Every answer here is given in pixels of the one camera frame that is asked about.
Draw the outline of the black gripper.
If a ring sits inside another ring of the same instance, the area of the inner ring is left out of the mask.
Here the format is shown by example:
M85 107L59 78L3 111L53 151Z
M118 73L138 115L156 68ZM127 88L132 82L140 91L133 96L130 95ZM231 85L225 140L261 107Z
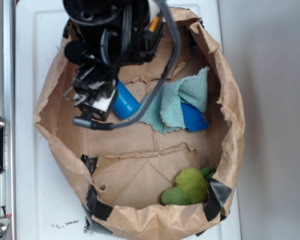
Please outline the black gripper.
M163 35L163 13L153 0L65 0L83 63L72 80L74 100L110 97L122 66L150 62Z

